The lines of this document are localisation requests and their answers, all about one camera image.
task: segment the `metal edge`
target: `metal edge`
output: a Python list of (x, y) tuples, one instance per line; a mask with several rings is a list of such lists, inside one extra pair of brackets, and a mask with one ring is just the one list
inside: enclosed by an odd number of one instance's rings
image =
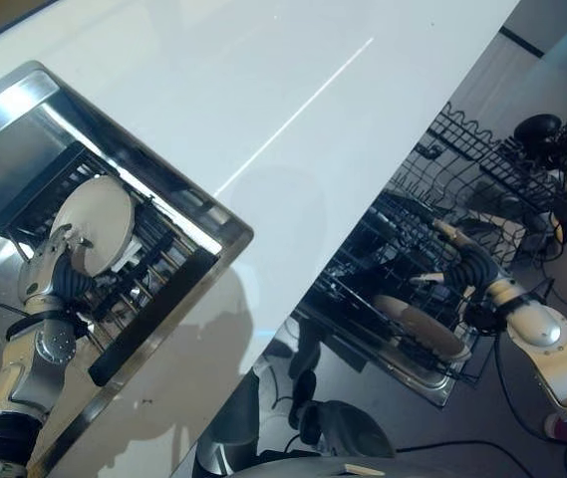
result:
[(183, 321), (187, 313), (203, 297), (225, 272), (230, 264), (247, 247), (254, 233), (251, 228), (239, 236), (239, 238), (221, 253), (219, 260), (203, 276), (203, 278), (190, 290), (185, 298), (176, 305), (161, 324), (143, 342), (135, 353), (124, 363), (120, 370), (104, 386), (75, 419), (58, 436), (51, 446), (42, 454), (40, 459), (29, 468), (29, 477), (43, 478), (55, 467), (66, 452), (75, 444), (86, 429), (97, 419), (97, 417), (113, 401), (113, 398), (124, 388), (126, 383), (141, 368), (147, 359), (158, 349), (163, 341), (174, 332)]
[(28, 90), (28, 94), (18, 99), (21, 102), (16, 102), (14, 111), (7, 112), (6, 108), (3, 108), (3, 115), (0, 115), (0, 131), (58, 92), (60, 86), (41, 64), (29, 62), (0, 80), (0, 97), (11, 89)]

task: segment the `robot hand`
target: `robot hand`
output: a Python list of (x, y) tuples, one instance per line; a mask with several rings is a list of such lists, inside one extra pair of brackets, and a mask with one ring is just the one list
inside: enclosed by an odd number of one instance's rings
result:
[(29, 316), (7, 331), (0, 370), (0, 477), (25, 477), (39, 431), (64, 386), (66, 365), (75, 355), (85, 325), (66, 304), (93, 285), (71, 266), (60, 227), (22, 265), (20, 299)]
[(444, 273), (416, 276), (412, 283), (437, 282), (484, 291), (506, 321), (513, 342), (533, 361), (557, 412), (567, 420), (566, 318), (529, 296), (486, 250), (461, 231), (439, 219), (431, 226), (458, 249), (460, 262)]

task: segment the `floor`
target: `floor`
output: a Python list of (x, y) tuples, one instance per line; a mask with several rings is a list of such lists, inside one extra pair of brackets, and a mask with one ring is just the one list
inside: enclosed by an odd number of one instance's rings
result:
[[(276, 338), (294, 347), (297, 327), (292, 319), (288, 319)], [(274, 357), (269, 357), (268, 361), (275, 372), (279, 396), (289, 395), (292, 386), (287, 377), (289, 361)], [(531, 393), (516, 393), (516, 390), (528, 390), (529, 381), (535, 383), (535, 379), (525, 358), (508, 340), (503, 344), (503, 361), (516, 405), (530, 424), (541, 427), (544, 416), (550, 412), (549, 404), (537, 386), (531, 388)], [(271, 409), (276, 398), (275, 386), (267, 367), (263, 361), (255, 366), (260, 377), (259, 451), (280, 451), (296, 431), (287, 424), (290, 400), (281, 400), (274, 410)], [(318, 387), (315, 399), (338, 399), (362, 408), (377, 420), (396, 447), (449, 440), (490, 440), (512, 452), (534, 476), (567, 476), (563, 468), (562, 447), (545, 444), (527, 435), (514, 421), (500, 390), (492, 358), (478, 387), (473, 389), (463, 384), (457, 385), (443, 409), (421, 399), (373, 364), (368, 363), (361, 373), (355, 372), (325, 347), (321, 350), (316, 373)], [(298, 440), (294, 443), (293, 448), (304, 449), (302, 444), (297, 446)], [(445, 469), (466, 477), (523, 476), (506, 456), (479, 445), (413, 452), (401, 455), (400, 459), (414, 460), (420, 465)], [(191, 451), (172, 478), (189, 477), (192, 460)]]

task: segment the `white countertop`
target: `white countertop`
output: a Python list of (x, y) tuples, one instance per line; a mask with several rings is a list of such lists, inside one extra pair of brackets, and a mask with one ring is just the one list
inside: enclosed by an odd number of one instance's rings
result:
[(254, 228), (52, 476), (164, 478), (517, 0), (62, 0), (0, 35)]

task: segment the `black wire rack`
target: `black wire rack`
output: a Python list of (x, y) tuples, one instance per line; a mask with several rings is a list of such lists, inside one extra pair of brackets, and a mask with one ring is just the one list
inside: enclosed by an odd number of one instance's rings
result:
[(412, 276), (444, 271), (458, 261), (457, 251), (438, 238), (419, 211), (426, 206), (459, 227), (505, 268), (556, 257), (562, 244), (556, 249), (557, 226), (551, 215), (567, 207), (567, 176), (524, 158), (515, 139), (499, 141), (463, 112), (445, 105), (300, 309), (305, 316), (309, 310), (309, 316), (328, 317), (335, 329), (348, 331), (350, 337), (376, 342), (376, 354), (383, 347), (379, 344), (391, 345), (413, 365), (414, 380), (419, 370), (429, 370), (476, 385), (484, 363), (468, 372), (461, 363), (442, 361), (376, 310), (373, 298), (389, 295), (416, 306), (468, 345), (475, 345), (480, 336), (495, 335), (502, 323), (481, 293), (410, 282)]
[(104, 385), (143, 340), (216, 262), (116, 169), (79, 142), (69, 145), (0, 212), (0, 236), (36, 249), (51, 233), (57, 211), (80, 185), (107, 175), (135, 204), (128, 259), (102, 273), (71, 304), (90, 323), (88, 340), (100, 356), (89, 369)]

